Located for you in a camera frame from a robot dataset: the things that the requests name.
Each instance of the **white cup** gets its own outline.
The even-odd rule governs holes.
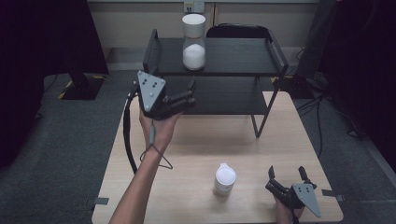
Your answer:
[[[228,196],[235,183],[236,173],[227,163],[222,163],[216,171],[215,193],[219,196]]]
[[[183,17],[184,36],[189,38],[202,37],[205,34],[206,18],[200,14],[189,14]]]

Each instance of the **white powder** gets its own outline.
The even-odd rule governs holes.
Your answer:
[[[205,65],[205,49],[193,44],[183,50],[183,63],[190,70],[197,70]]]

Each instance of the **hand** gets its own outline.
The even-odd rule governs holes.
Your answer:
[[[147,118],[143,114],[142,110],[140,110],[139,120],[142,125],[143,134],[145,135],[146,147],[149,147],[149,129],[151,124],[153,124],[155,128],[154,145],[161,151],[161,153],[164,153],[171,142],[177,119],[181,114],[182,113],[175,114],[168,119],[153,120]]]
[[[278,224],[290,224],[292,220],[292,213],[290,209],[283,204],[278,198],[275,198],[276,202],[276,223]],[[301,217],[301,214],[304,211],[304,207],[302,209],[294,209],[294,214],[297,216],[297,218]]]

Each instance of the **forearm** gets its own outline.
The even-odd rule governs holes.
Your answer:
[[[139,166],[134,179],[123,194],[110,223],[143,223],[149,194],[158,170],[161,155],[149,149]]]

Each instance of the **table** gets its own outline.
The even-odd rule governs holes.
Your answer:
[[[194,97],[197,105],[187,110],[187,114],[251,115],[255,135],[260,137],[280,87],[275,86],[267,104],[262,97],[260,77],[278,77],[277,83],[282,83],[289,67],[272,31],[266,30],[265,36],[206,38],[205,66],[191,71],[182,62],[184,39],[159,38],[157,30],[154,29],[148,42],[143,67],[146,73],[164,79],[172,78],[172,81],[167,82],[171,90],[185,87],[186,85],[180,84],[183,80],[188,82],[196,77],[197,90]],[[264,115],[260,128],[257,127],[253,115]]]
[[[272,92],[263,95],[268,99]],[[145,143],[137,101],[133,101],[131,114],[132,150],[138,158]],[[322,218],[306,209],[302,222],[340,221],[343,214],[338,202],[322,194],[331,186],[290,96],[279,92],[261,138],[252,134],[251,125],[249,115],[183,115],[165,152],[174,169],[159,168],[148,200],[146,223],[275,222],[274,197],[265,188],[271,165],[276,180],[285,187],[303,182],[298,173],[301,165],[318,185],[315,193]],[[226,200],[212,192],[215,172],[223,162],[237,174]],[[109,199],[108,204],[95,206],[94,224],[108,223],[132,178],[121,125],[99,192],[100,198]]]

